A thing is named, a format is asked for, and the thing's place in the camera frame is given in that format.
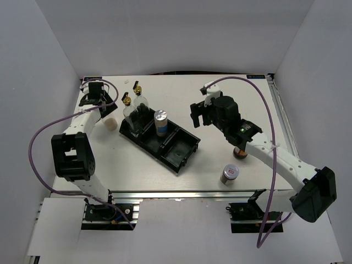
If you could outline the silver-lid clear shaker jar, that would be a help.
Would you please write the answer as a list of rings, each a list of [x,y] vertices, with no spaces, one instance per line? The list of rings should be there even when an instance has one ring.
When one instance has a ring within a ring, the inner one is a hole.
[[[113,117],[103,119],[102,122],[108,131],[114,131],[118,127],[117,121]]]

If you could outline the clear oil glass bottle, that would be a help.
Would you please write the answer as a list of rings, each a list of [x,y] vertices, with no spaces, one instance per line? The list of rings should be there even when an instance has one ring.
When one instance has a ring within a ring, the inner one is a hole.
[[[122,102],[125,105],[123,115],[125,121],[128,123],[129,130],[132,134],[138,135],[142,131],[143,127],[141,104],[138,103],[136,106],[132,104],[132,100],[129,97],[128,92],[124,93]]]

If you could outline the white blue-label shaker bottle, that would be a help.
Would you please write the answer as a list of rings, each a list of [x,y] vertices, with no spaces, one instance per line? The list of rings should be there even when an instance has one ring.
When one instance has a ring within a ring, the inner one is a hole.
[[[156,128],[156,134],[160,137],[166,136],[168,117],[166,111],[160,109],[154,113],[154,122]]]

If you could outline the red-lid dark sauce jar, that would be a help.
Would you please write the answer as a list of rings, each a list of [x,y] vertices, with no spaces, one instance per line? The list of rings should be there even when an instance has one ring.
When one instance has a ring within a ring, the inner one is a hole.
[[[234,150],[233,150],[233,155],[236,159],[238,160],[244,160],[245,158],[247,158],[248,154],[241,150],[240,148],[238,147],[235,147]]]

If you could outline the dark sauce glass bottle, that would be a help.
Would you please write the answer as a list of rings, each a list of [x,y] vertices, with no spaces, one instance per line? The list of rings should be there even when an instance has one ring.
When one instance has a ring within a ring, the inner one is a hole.
[[[136,96],[134,99],[134,106],[139,112],[141,121],[147,123],[150,112],[149,103],[147,99],[142,95],[142,87],[139,85],[138,81],[136,81],[133,86],[133,92]]]

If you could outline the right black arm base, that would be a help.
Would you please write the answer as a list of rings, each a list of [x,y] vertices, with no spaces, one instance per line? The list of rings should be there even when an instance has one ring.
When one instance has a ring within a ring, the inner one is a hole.
[[[225,208],[230,215],[230,226],[233,234],[258,234],[261,228],[264,212],[258,211],[246,202],[232,202]],[[263,232],[266,233],[279,217],[279,212],[270,212],[266,219]],[[272,233],[283,233],[283,226],[277,225]]]

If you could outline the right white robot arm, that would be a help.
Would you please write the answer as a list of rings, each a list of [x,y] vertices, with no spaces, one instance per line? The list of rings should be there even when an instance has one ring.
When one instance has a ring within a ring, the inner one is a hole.
[[[271,211],[295,213],[314,223],[336,200],[336,179],[330,168],[318,169],[272,144],[260,127],[241,118],[230,96],[193,103],[190,110],[194,127],[200,126],[200,119],[202,125],[214,125],[231,145],[262,161],[290,184],[288,191],[256,190],[248,200],[252,218],[263,218],[269,206]]]

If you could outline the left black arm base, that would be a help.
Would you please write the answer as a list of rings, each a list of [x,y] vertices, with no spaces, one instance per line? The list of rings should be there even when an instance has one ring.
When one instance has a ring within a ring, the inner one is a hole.
[[[84,198],[84,201],[85,209],[81,230],[131,231],[132,228],[123,215],[125,215],[133,227],[136,226],[139,213],[138,203],[116,200],[110,195],[108,202],[113,203],[115,207],[119,208],[121,210],[120,213],[115,208],[101,203],[94,204],[88,198]]]

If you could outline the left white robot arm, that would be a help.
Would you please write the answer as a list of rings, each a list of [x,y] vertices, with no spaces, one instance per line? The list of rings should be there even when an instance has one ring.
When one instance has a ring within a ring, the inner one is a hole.
[[[89,136],[96,123],[102,119],[116,124],[111,113],[117,105],[108,93],[109,84],[102,79],[85,81],[81,87],[78,115],[72,117],[71,124],[62,134],[51,138],[56,175],[77,186],[83,193],[101,200],[97,213],[103,219],[111,219],[116,214],[116,205],[109,199],[109,190],[103,186],[95,174],[96,162],[89,143]]]

